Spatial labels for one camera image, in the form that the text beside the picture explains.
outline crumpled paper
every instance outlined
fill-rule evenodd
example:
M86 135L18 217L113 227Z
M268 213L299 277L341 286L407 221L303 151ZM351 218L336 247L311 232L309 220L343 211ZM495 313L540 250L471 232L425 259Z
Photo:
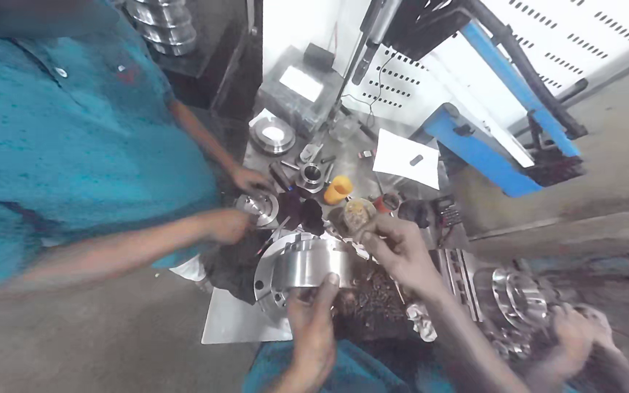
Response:
M431 324L431 318L428 316L426 305L421 302L411 303L407 307L407 318L414 322L414 331L419 333L427 343L431 343L438 337L436 329Z

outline perforated metal sheet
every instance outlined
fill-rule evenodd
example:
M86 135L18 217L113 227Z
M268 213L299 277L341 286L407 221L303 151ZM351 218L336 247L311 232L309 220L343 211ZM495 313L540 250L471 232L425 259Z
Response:
M509 24L545 85L557 95L615 59L628 56L629 1L484 0ZM442 103L490 129L507 129L526 112L460 34L419 63L381 47L345 104L418 127Z

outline metal tabletop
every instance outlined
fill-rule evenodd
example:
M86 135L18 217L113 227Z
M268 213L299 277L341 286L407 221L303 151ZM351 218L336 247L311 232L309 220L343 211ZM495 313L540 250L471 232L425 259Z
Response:
M365 118L364 114L358 112L361 119ZM377 133L380 129L388 130L398 136L409 137L414 133L415 129L406 124L393 122L386 119L376 118L375 124L371 129ZM396 176L387 174L377 174L380 179L380 186L376 179L376 173L372 172L373 158L360 159L359 153L363 150L373 150L377 147L376 143L368 138L362 131L355 131L349 140L341 143L331 138L328 133L320 136L321 142L324 144L321 152L313 163L317 164L321 172L324 173L328 164L319 164L319 160L324 157L336 156L334 161L334 170L331 178L337 175L347 176L354 185L354 191L351 193L353 198L377 198L380 196L380 187L383 192L403 192L408 199L431 200L450 194L450 183L445 171L445 167L439 161L439 184L441 191L434 190L424 184L417 183L413 180L407 180L402 183L396 183ZM261 154L249 143L247 147L244 166L261 171L268 174L268 165L271 162L280 162L281 160L298 165L297 157L300 155L303 147L307 143L298 139L295 146L284 156L271 157ZM282 166L284 172L288 176L296 175L296 171L286 166ZM316 195L315 199L320 202L324 212L324 218L327 219L328 213L336 206L328 206L322 203L321 195ZM271 227L276 227L277 223L273 222ZM431 225L429 228L422 230L424 240L429 250L435 249L440 234L438 230ZM444 243L446 247L467 248L467 236L462 225L457 225L451 236ZM215 289L213 298L210 301L207 319L205 321L205 329L203 331L203 344L223 344L249 341L285 341L291 339L290 332L279 332L274 330L273 326L269 326L268 318L261 313L258 304L250 306L232 297L228 291Z

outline orange cup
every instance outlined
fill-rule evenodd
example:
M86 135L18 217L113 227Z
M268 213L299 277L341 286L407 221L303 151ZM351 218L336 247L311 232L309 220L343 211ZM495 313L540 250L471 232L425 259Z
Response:
M328 205L337 205L354 190L351 180L344 175L338 175L331 181L329 188L324 192L324 202Z

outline stacked metal parts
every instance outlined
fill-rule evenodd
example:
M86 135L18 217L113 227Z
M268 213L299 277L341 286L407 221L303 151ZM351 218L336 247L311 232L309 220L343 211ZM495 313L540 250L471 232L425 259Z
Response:
M530 355L533 333L548 325L547 299L530 276L509 269L481 269L474 284L484 314L485 334L506 360Z
M186 0L128 0L126 7L135 28L157 52L181 56L196 48Z

